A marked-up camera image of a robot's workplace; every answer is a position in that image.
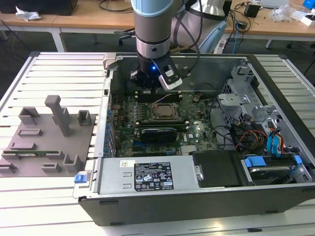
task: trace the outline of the cpu socket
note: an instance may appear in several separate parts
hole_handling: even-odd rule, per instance
[[[151,105],[152,120],[181,120],[177,111],[178,105],[175,103],[161,103]]]

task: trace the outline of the open computer chassis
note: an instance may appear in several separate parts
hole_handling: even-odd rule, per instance
[[[106,54],[94,167],[74,189],[95,223],[277,213],[315,198],[315,138],[263,59],[202,55],[176,91],[150,94],[128,81],[136,55]]]

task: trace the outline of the warning label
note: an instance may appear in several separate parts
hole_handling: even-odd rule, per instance
[[[134,164],[134,186],[138,192],[174,189],[171,163]]]

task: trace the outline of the motherboard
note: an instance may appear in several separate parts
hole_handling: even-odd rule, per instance
[[[210,101],[197,92],[113,94],[115,156],[188,155],[218,149],[208,121]]]

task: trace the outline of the floor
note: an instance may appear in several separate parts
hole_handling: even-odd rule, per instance
[[[32,51],[55,52],[56,47],[51,34],[43,32],[19,32],[19,38]],[[127,39],[123,46],[118,45],[118,35],[99,34],[99,44],[94,44],[92,34],[65,33],[65,43],[68,52],[135,52],[134,39]],[[271,49],[266,49],[267,40],[244,39],[237,50],[241,54],[285,54],[294,65],[304,73],[310,63],[315,59],[311,42],[294,42],[292,48],[286,46],[289,41],[274,41]],[[227,45],[224,53],[232,53],[234,42]],[[28,50],[12,33],[8,40],[0,41],[0,98],[6,92],[28,57]],[[306,77],[315,83],[315,65],[308,71]]]

